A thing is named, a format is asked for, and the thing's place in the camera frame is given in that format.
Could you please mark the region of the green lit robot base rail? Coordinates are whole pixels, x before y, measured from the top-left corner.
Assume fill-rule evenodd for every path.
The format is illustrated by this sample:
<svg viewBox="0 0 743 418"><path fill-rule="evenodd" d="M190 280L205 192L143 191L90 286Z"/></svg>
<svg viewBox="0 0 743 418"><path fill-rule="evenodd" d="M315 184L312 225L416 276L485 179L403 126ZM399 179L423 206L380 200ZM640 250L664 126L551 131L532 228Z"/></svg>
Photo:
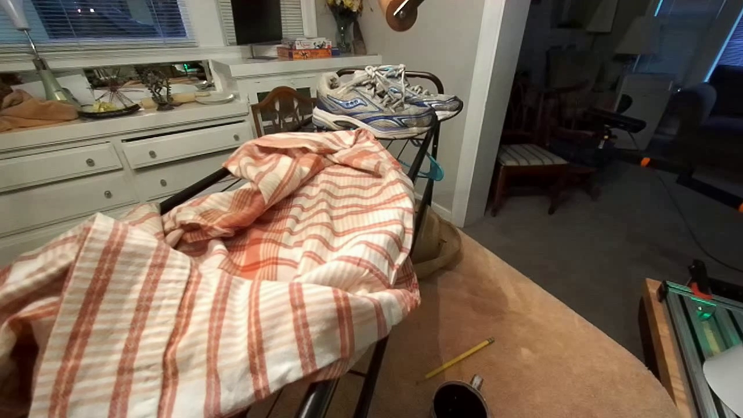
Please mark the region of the green lit robot base rail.
<svg viewBox="0 0 743 418"><path fill-rule="evenodd" d="M686 284L662 280L658 301L669 313L681 351L693 410L698 418L740 418L708 383L704 364L743 345L743 288L713 278L704 259L693 259Z"/></svg>

